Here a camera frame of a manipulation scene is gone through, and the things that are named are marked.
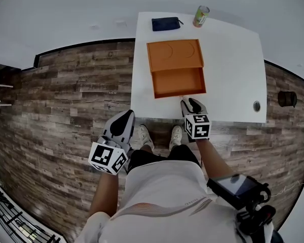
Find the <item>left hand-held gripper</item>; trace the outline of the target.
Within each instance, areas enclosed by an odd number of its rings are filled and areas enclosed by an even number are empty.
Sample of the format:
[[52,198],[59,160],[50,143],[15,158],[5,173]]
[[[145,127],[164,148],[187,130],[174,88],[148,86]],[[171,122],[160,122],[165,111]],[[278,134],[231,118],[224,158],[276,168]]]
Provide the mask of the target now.
[[134,123],[135,114],[131,109],[110,118],[104,125],[103,135],[92,143],[89,164],[101,172],[117,175],[129,159]]

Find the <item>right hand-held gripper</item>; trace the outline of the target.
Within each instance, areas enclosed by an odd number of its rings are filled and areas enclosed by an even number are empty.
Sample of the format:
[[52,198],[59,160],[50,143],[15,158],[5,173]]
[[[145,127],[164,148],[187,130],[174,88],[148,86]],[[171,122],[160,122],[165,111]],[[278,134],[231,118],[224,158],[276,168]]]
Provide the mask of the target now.
[[191,139],[209,139],[211,121],[204,104],[194,98],[180,101],[184,128]]

